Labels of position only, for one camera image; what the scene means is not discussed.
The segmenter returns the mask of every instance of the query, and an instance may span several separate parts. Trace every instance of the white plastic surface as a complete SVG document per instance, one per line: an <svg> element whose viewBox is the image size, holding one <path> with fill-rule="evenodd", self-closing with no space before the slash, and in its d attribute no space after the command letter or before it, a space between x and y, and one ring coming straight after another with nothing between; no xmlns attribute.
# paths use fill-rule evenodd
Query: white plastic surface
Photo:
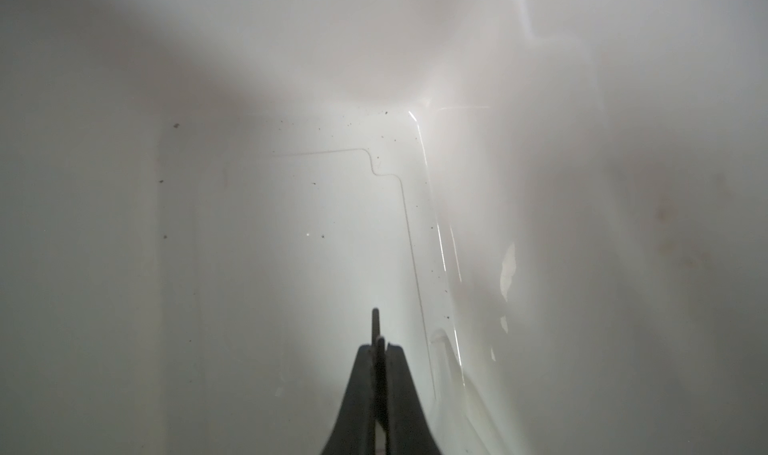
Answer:
<svg viewBox="0 0 768 455"><path fill-rule="evenodd" d="M0 453L763 453L764 0L0 0Z"/></svg>

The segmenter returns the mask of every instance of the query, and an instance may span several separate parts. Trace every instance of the clamp jaw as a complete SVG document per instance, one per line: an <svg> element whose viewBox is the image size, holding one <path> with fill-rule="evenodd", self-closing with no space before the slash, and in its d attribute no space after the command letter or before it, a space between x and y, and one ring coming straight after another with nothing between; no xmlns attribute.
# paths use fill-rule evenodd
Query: clamp jaw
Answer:
<svg viewBox="0 0 768 455"><path fill-rule="evenodd" d="M376 422L387 455L441 455L429 432L402 347L379 333L373 309L371 345L357 349L339 416L321 455L374 455Z"/></svg>

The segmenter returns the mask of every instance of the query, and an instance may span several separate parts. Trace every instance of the dirt spot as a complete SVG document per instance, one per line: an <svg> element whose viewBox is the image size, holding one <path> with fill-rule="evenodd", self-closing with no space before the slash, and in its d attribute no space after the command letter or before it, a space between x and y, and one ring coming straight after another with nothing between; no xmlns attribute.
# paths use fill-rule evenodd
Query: dirt spot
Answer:
<svg viewBox="0 0 768 455"><path fill-rule="evenodd" d="M672 205L672 201L666 197L662 198L656 208L656 220L659 223L668 223L671 222L676 215L677 211L675 210L674 205Z"/></svg>
<svg viewBox="0 0 768 455"><path fill-rule="evenodd" d="M675 249L677 249L677 242L675 240L664 240L659 244L657 251L661 255L669 255Z"/></svg>
<svg viewBox="0 0 768 455"><path fill-rule="evenodd" d="M727 201L734 198L734 192L728 186L728 179L725 177L725 173L717 172L714 174L712 176L712 184L718 199Z"/></svg>

